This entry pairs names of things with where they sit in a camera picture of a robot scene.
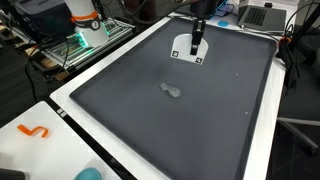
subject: dark gray mat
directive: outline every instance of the dark gray mat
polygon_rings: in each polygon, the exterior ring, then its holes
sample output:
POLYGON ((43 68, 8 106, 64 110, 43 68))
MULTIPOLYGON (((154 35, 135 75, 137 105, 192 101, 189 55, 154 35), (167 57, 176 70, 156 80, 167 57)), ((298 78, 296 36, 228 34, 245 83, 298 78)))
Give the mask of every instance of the dark gray mat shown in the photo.
POLYGON ((202 65, 171 59, 191 30, 170 20, 70 96, 170 178, 242 179, 276 43, 207 26, 202 65))

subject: floor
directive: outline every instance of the floor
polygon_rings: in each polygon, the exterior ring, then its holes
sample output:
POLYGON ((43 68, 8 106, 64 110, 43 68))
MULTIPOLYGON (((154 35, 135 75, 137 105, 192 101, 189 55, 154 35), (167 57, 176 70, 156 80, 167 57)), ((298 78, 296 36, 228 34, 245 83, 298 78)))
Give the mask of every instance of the floor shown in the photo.
MULTIPOLYGON (((167 7, 168 4, 164 3, 161 6, 167 7)), ((113 15, 122 14, 114 11, 113 15)), ((35 104, 30 83, 24 72, 26 62, 27 57, 17 54, 11 47, 4 46, 0 49, 0 128, 35 104)), ((38 78, 41 77, 39 72, 33 69, 32 73, 38 78)), ((47 101, 49 94, 61 85, 62 82, 36 83, 37 96, 40 100, 47 101)), ((320 144, 320 127, 299 126, 299 128, 320 144)), ((304 148, 299 139, 278 124, 267 179, 320 180, 320 156, 308 156, 304 148)))

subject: table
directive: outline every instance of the table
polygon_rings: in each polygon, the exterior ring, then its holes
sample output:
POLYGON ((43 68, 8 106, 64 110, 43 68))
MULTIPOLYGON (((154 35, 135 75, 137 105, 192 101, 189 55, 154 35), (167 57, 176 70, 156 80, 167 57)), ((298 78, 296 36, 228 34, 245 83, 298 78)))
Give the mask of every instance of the table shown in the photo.
POLYGON ((39 102, 0 129, 0 168, 25 172, 32 180, 74 179, 85 168, 99 170, 103 179, 120 180, 117 174, 54 112, 39 102), (48 128, 27 136, 17 129, 48 128))
MULTIPOLYGON (((274 7, 288 10, 287 16, 291 16, 297 9, 295 6, 288 6, 274 3, 274 7)), ((84 82, 96 75, 110 63, 118 59, 132 47, 137 45, 147 36, 152 34, 170 18, 164 18, 139 36, 117 49, 115 52, 105 57, 103 60, 86 70, 78 77, 55 91, 50 95, 70 117, 72 117, 80 126, 82 126, 91 136, 94 137, 114 158, 116 158, 130 173, 137 179, 168 179, 163 173, 153 167, 149 162, 134 152, 129 146, 123 143, 119 138, 112 134, 104 126, 100 125, 93 117, 81 109, 73 102, 69 95, 84 82)), ((224 20, 229 22, 229 29, 239 30, 236 26, 236 17, 232 15, 225 18, 214 18, 207 21, 207 24, 217 25, 218 21, 224 20)), ((246 166, 244 179, 257 180, 265 179, 268 169, 268 161, 271 152, 273 134, 277 119, 278 107, 282 92, 285 69, 282 61, 274 58, 269 77, 266 83, 263 99, 260 107, 259 116, 256 123, 254 136, 252 139, 250 154, 246 166)))

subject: chair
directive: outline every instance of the chair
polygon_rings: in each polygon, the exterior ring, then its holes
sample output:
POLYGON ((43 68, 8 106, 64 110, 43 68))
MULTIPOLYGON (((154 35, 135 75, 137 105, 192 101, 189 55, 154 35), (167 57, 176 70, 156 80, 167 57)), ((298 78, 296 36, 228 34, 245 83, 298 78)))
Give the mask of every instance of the chair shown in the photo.
POLYGON ((314 68, 301 64, 301 77, 297 82, 296 91, 283 97, 278 114, 278 122, 291 131, 304 143, 312 154, 317 154, 319 146, 293 124, 320 126, 320 49, 317 52, 314 68))

